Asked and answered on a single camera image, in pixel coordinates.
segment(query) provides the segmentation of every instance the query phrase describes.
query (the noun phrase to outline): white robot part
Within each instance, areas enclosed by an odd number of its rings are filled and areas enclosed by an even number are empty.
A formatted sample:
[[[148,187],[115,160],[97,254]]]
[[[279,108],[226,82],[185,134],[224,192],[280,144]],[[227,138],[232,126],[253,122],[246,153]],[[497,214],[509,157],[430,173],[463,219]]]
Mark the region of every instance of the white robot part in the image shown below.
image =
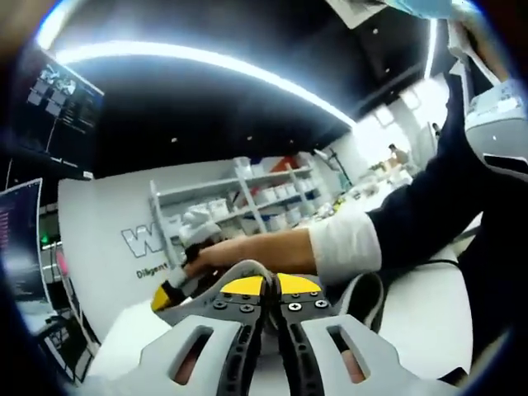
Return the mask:
[[[486,167],[528,182],[528,120],[521,94],[521,83],[507,80],[475,97],[465,133]]]
[[[184,248],[203,243],[207,239],[221,234],[222,230],[213,221],[210,214],[199,210],[186,212],[183,215],[183,225],[180,227],[179,236]]]

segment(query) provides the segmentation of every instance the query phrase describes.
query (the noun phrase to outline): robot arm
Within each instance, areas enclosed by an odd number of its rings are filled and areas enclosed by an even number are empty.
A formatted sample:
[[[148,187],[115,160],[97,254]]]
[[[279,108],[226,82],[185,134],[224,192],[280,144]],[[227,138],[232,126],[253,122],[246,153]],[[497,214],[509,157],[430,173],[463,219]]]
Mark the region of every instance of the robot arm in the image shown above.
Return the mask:
[[[243,274],[255,262],[241,262]],[[139,365],[114,381],[89,379],[83,394],[239,396],[249,394],[267,320],[276,326],[291,395],[451,395],[458,389],[423,380],[398,363],[395,349],[350,315],[336,315],[320,288],[298,276],[257,275],[224,282],[214,294],[159,315],[173,327],[147,345]],[[191,348],[197,353],[185,385],[174,378]],[[365,373],[351,381],[341,352],[350,350]]]

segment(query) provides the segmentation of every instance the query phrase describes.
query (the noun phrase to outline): shelving unit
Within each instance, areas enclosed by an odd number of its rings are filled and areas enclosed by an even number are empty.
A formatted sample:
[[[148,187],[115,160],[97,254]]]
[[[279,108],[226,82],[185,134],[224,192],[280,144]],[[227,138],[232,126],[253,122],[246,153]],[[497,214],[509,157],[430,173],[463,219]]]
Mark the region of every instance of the shelving unit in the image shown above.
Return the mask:
[[[217,223],[223,223],[228,220],[241,219],[245,215],[251,214],[257,222],[259,231],[261,233],[267,232],[266,225],[262,219],[260,210],[269,208],[273,205],[282,205],[291,200],[298,200],[300,198],[301,207],[305,215],[311,215],[310,205],[306,198],[306,194],[317,187],[310,189],[310,191],[303,191],[299,184],[299,177],[308,177],[312,172],[311,167],[302,167],[300,169],[292,169],[290,165],[287,165],[288,170],[284,172],[273,172],[262,176],[255,176],[244,178],[237,172],[237,177],[221,179],[218,181],[212,181],[208,183],[196,184],[193,186],[186,186],[182,188],[175,188],[169,190],[158,190],[154,181],[150,182],[150,208],[153,214],[154,223],[158,228],[160,236],[163,241],[163,248],[167,255],[169,265],[171,268],[179,265],[175,249],[172,247],[172,240],[177,236],[174,233],[169,232],[168,217],[163,214],[163,207],[171,205],[182,205],[183,203],[191,200],[197,200],[206,196],[217,196],[221,194],[227,194],[229,191],[241,191],[245,200],[247,201],[247,207],[243,209],[234,210],[222,219],[216,219]],[[263,186],[270,183],[284,183],[293,182],[297,193],[274,200],[264,204],[257,205],[252,197],[250,189],[256,186]]]

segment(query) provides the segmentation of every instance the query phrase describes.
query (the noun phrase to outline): white wall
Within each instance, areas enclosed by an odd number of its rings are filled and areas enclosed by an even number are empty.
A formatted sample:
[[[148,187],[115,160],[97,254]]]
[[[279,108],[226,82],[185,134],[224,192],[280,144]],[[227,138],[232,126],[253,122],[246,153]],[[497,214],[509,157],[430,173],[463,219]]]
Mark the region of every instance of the white wall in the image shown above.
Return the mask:
[[[159,189],[174,188],[219,179],[230,166],[230,161],[195,163],[59,183],[59,226],[69,275],[100,340],[122,309],[151,298],[167,274],[161,270],[139,279],[136,271],[162,266],[167,258],[148,248],[136,257],[121,234],[152,224],[150,180]]]
[[[431,124],[440,127],[446,122],[449,90],[445,79],[433,79],[413,85],[400,94],[400,99],[382,106],[362,120],[350,133],[331,143],[324,151],[334,149],[352,183],[372,165],[390,157],[389,144],[411,152],[413,161],[421,168],[436,151]],[[337,179],[329,177],[329,186]]]

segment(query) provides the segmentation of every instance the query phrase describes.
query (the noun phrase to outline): white shirt sleeve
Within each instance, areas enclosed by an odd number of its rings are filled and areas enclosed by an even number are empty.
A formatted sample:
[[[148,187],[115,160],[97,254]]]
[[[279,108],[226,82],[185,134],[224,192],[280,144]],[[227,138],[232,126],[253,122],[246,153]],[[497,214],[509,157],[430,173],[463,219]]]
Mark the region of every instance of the white shirt sleeve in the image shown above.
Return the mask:
[[[370,217],[343,205],[331,218],[309,226],[318,276],[335,285],[381,268],[381,248]]]

